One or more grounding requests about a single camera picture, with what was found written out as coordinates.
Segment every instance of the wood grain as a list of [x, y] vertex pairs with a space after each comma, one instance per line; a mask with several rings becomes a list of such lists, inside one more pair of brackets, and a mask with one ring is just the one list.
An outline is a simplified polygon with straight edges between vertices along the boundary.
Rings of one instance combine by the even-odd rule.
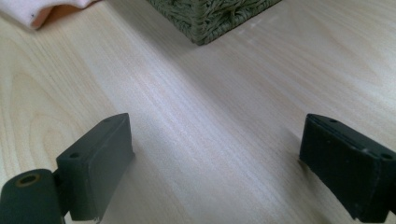
[[304, 117], [396, 149], [395, 11], [284, 0], [202, 47], [146, 1], [99, 2], [36, 32], [0, 20], [0, 184], [54, 170], [128, 112], [136, 158], [103, 223], [358, 223], [298, 162]]

